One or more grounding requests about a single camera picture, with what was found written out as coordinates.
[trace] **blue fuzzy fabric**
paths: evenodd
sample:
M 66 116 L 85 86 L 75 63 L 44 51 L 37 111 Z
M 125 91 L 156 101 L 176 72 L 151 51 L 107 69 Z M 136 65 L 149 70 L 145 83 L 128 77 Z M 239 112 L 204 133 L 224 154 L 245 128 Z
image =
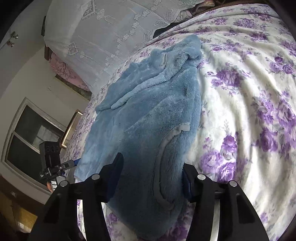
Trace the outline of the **blue fuzzy fabric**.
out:
M 131 63 L 96 107 L 75 171 L 83 181 L 121 152 L 124 166 L 108 206 L 147 240 L 162 236 L 186 203 L 182 169 L 200 120 L 200 47 L 190 35 Z

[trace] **window frame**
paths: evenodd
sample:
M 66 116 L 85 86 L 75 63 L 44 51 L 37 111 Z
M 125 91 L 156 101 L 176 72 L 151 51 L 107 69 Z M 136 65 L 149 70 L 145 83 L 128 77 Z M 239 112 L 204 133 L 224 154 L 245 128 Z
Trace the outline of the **window frame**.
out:
M 18 121 L 20 120 L 20 117 L 25 109 L 26 106 L 29 106 L 32 110 L 34 110 L 38 115 L 40 115 L 42 118 L 47 120 L 49 123 L 51 123 L 56 128 L 60 129 L 61 131 L 65 132 L 66 127 L 57 122 L 55 119 L 53 119 L 51 116 L 46 114 L 43 110 L 41 110 L 38 106 L 36 106 L 32 101 L 30 101 L 27 97 L 25 97 L 20 104 L 11 124 L 8 130 L 8 133 L 6 135 L 2 156 L 1 156 L 1 163 L 5 165 L 8 169 L 10 169 L 11 172 L 13 172 L 15 175 L 20 177 L 22 180 L 24 180 L 29 185 L 33 186 L 34 188 L 38 189 L 39 191 L 42 191 L 46 194 L 49 193 L 49 190 L 46 186 L 42 185 L 40 182 L 34 180 L 33 178 L 29 177 L 25 173 L 23 173 L 21 170 L 19 170 L 16 166 L 14 166 L 8 159 L 8 152 L 10 149 L 10 144 L 12 141 L 13 136 L 15 135 L 18 139 L 20 139 L 24 144 L 26 144 L 28 147 L 30 147 L 32 150 L 40 154 L 40 151 L 34 147 L 31 143 L 26 141 L 24 138 L 22 138 L 19 134 L 15 132 L 15 128 L 17 126 Z

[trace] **window pane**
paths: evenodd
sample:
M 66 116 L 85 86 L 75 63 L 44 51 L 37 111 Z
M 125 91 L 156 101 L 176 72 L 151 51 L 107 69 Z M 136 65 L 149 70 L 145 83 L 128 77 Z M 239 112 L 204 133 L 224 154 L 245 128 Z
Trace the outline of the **window pane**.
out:
M 29 106 L 26 106 L 15 128 L 15 132 L 37 149 L 43 141 L 58 141 L 63 131 L 49 123 Z
M 23 173 L 46 185 L 45 181 L 39 180 L 39 172 L 42 171 L 40 155 L 16 136 L 12 138 L 7 159 Z

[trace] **pink floral fabric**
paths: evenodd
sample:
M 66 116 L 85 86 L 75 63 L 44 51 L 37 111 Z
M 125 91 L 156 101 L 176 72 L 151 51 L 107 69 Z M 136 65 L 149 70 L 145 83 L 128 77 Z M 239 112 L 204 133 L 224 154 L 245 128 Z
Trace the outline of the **pink floral fabric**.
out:
M 68 81 L 69 83 L 83 90 L 89 91 L 89 88 L 84 83 L 84 81 L 55 53 L 52 53 L 52 56 L 49 62 L 54 72 L 59 76 L 61 76 L 64 80 Z
M 212 10 L 151 40 L 119 66 L 90 102 L 64 160 L 81 156 L 96 117 L 94 108 L 129 64 L 189 34 L 200 37 L 203 60 L 197 68 L 202 96 L 200 125 L 187 163 L 214 181 L 236 180 L 270 241 L 276 241 L 296 214 L 296 42 L 268 5 Z M 185 240 L 193 210 L 194 205 L 188 203 L 175 225 L 158 241 Z M 141 240 L 107 205 L 104 214 L 112 240 Z M 213 241 L 217 233 L 214 218 Z

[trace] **sheer curtain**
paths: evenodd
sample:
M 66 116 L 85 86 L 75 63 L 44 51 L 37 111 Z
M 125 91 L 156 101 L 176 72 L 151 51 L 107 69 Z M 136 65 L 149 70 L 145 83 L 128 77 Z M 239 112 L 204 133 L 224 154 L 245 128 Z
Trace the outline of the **sheer curtain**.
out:
M 53 0 L 46 16 L 48 47 L 96 96 L 154 31 L 204 0 Z

